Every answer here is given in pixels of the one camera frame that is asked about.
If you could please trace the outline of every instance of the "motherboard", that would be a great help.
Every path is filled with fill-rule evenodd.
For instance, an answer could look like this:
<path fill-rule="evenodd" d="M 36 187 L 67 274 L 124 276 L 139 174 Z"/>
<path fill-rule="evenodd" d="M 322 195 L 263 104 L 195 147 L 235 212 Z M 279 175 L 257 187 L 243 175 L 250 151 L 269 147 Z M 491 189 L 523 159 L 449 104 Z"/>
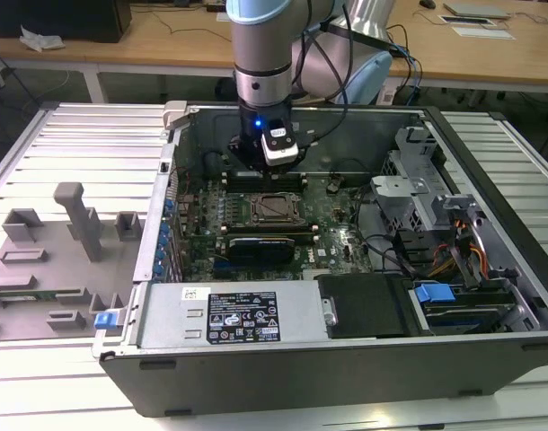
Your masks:
<path fill-rule="evenodd" d="M 373 272 L 355 226 L 359 187 L 328 175 L 265 186 L 193 181 L 179 193 L 176 231 L 184 281 L 300 280 Z"/>

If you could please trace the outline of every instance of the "warning label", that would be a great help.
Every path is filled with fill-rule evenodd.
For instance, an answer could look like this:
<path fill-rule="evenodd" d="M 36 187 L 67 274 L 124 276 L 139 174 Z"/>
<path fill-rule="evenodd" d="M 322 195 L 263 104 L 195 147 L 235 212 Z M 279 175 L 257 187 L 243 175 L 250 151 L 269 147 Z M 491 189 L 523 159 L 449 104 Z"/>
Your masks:
<path fill-rule="evenodd" d="M 280 341 L 275 292 L 208 296 L 210 344 Z"/>

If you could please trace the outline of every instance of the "floor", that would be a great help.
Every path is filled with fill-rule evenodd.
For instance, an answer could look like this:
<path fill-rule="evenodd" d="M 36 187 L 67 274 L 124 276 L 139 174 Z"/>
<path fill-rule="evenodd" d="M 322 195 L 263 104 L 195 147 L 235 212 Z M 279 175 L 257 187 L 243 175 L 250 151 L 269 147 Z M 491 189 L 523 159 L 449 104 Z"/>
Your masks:
<path fill-rule="evenodd" d="M 35 70 L 17 70 L 16 73 L 40 101 L 90 101 L 81 74 Z M 0 160 L 37 110 L 13 75 L 8 75 L 5 81 L 5 87 L 0 89 Z M 110 102 L 160 102 L 155 75 L 105 74 L 103 81 Z M 168 98 L 213 101 L 216 82 L 216 78 L 168 76 Z M 441 110 L 471 110 L 467 107 L 470 93 L 422 89 L 420 98 L 413 104 L 433 105 Z M 408 95 L 404 90 L 396 101 L 404 103 Z M 529 142 L 540 149 L 548 138 L 548 94 L 507 93 L 502 101 L 497 96 L 495 92 L 488 92 L 473 110 L 502 112 Z M 548 160 L 548 144 L 543 154 Z"/>

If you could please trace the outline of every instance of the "green circuit board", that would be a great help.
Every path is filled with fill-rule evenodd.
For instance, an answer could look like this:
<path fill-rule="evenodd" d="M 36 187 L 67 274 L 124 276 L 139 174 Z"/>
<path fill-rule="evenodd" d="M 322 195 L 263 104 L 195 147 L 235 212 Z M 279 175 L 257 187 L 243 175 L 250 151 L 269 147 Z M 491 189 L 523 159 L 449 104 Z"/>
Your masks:
<path fill-rule="evenodd" d="M 328 183 L 327 177 L 319 176 L 309 179 L 301 192 L 229 193 L 220 182 L 201 182 L 198 193 L 183 196 L 185 203 L 179 200 L 182 212 L 177 227 L 188 253 L 183 261 L 184 281 L 300 280 L 320 274 L 372 272 L 362 239 L 351 223 L 358 188 L 329 194 Z M 315 224 L 315 233 L 270 233 L 268 223 L 260 223 L 261 217 L 282 218 L 277 208 L 287 205 L 296 210 L 293 217 L 288 216 L 289 223 L 302 226 L 303 231 Z M 225 233 L 221 231 L 223 224 L 238 229 Z M 291 262 L 241 268 L 229 264 L 229 240 L 272 236 L 296 239 Z"/>

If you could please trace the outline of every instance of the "metal table surface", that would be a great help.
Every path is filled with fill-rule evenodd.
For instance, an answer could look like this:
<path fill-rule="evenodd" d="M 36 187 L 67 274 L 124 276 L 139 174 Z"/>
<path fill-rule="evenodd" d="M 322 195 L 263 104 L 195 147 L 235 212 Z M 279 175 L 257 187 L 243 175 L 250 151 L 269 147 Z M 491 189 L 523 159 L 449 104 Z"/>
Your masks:
<path fill-rule="evenodd" d="M 64 220 L 62 207 L 52 200 L 54 187 L 63 180 L 80 180 L 85 204 L 96 207 L 102 218 L 114 217 L 122 208 L 145 217 L 166 141 L 162 109 L 62 104 L 40 112 L 0 165 L 0 225 L 18 202 L 34 207 L 43 221 Z M 548 252 L 547 163 L 506 121 L 487 114 L 445 115 Z M 448 169 L 467 192 L 452 166 Z M 0 343 L 0 431 L 86 431 L 97 426 L 144 431 L 408 430 L 432 424 L 446 424 L 447 430 L 548 430 L 548 366 L 490 397 L 143 418 L 92 357 L 91 344 L 92 339 Z"/>

